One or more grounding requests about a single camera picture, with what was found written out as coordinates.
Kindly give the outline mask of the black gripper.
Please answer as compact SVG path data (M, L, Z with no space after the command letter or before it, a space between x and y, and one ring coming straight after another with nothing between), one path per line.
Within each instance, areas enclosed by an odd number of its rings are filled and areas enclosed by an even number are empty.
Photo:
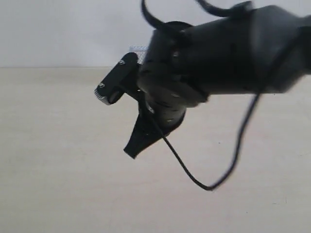
M186 113L185 107L155 100L140 89L136 90L135 98L138 101L138 117L123 149L132 159L161 139L156 127L168 136L181 125Z

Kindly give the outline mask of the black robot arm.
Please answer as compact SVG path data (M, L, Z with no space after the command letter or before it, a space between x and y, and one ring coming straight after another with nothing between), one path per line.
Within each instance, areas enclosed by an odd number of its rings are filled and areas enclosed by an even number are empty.
M182 123L211 95L284 93L311 72L311 18L246 1L211 8L217 20L193 26L163 22L143 1L153 26L135 82L139 116L124 151L132 158Z

